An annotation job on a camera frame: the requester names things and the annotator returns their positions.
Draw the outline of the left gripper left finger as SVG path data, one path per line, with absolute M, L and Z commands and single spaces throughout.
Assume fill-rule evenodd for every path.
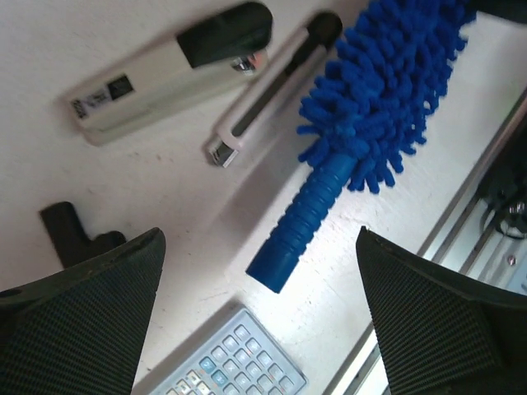
M 3 394 L 129 394 L 166 255 L 153 228 L 1 293 Z

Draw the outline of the blue microfiber duster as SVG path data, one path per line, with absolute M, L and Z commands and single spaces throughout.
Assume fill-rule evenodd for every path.
M 466 1 L 372 1 L 316 77 L 297 131 L 314 142 L 311 173 L 260 247 L 247 274 L 280 292 L 343 190 L 393 187 L 403 157 L 426 142 L 427 119 L 448 91 L 476 12 Z

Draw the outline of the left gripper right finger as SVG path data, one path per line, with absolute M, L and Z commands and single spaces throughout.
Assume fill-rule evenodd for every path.
M 526 298 L 361 228 L 357 262 L 393 394 L 524 394 Z

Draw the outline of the black binder clip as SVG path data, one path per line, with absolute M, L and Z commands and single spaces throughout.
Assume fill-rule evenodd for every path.
M 116 230 L 90 239 L 70 202 L 57 202 L 40 210 L 39 214 L 64 269 L 126 243 L 124 235 Z

